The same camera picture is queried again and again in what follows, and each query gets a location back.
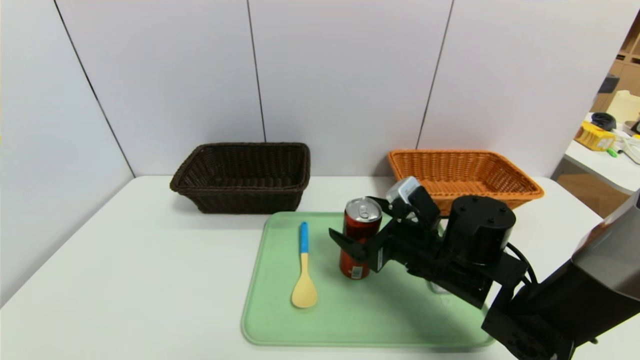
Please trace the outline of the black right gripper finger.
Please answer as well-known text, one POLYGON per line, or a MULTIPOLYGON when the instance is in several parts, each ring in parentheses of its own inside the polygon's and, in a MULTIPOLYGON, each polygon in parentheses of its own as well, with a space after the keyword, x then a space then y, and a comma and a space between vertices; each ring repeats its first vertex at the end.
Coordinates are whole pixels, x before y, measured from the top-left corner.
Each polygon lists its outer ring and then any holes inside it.
POLYGON ((366 198, 375 203, 379 208, 380 218, 387 217, 389 219, 393 219, 393 210, 390 208, 392 205, 386 198, 379 198, 375 196, 366 196, 366 198))
POLYGON ((357 263, 365 263, 368 259, 368 251, 365 244, 370 236, 363 228, 346 227, 342 232, 329 228, 329 237, 336 243, 342 251, 357 263))

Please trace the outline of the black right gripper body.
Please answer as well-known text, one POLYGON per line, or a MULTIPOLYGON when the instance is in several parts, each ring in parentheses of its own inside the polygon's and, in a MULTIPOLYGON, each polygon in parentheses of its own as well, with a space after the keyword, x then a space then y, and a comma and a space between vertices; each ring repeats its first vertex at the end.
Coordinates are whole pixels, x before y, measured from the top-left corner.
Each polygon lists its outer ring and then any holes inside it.
POLYGON ((392 218, 366 241, 367 264, 371 271, 380 272, 388 262, 394 261, 412 276, 434 278, 441 240, 440 218, 427 227, 417 218, 392 218))

